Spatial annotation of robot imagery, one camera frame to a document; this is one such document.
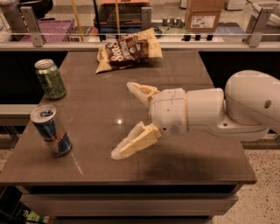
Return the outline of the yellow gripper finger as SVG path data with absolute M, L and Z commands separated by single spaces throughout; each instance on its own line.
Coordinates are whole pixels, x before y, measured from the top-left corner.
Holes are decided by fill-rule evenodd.
M 161 131 L 153 123 L 138 123 L 130 133 L 112 150 L 111 158 L 120 160 L 146 149 L 156 143 L 162 136 Z
M 135 82 L 128 82 L 127 88 L 146 107 L 150 106 L 153 96 L 159 94 L 156 87 L 141 85 Z

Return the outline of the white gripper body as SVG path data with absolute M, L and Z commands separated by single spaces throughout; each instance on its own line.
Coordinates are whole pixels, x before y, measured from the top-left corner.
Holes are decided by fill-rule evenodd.
M 153 124 L 164 135 L 186 133 L 186 91 L 175 88 L 155 94 L 150 102 L 149 113 Z

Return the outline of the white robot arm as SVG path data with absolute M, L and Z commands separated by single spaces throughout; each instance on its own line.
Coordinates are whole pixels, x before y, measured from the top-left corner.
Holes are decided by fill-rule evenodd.
M 111 152 L 127 158 L 162 136 L 204 131 L 217 137 L 254 141 L 280 132 L 280 80 L 255 70 L 233 74 L 221 88 L 158 90 L 135 82 L 128 90 L 149 109 L 151 124 L 139 122 Z

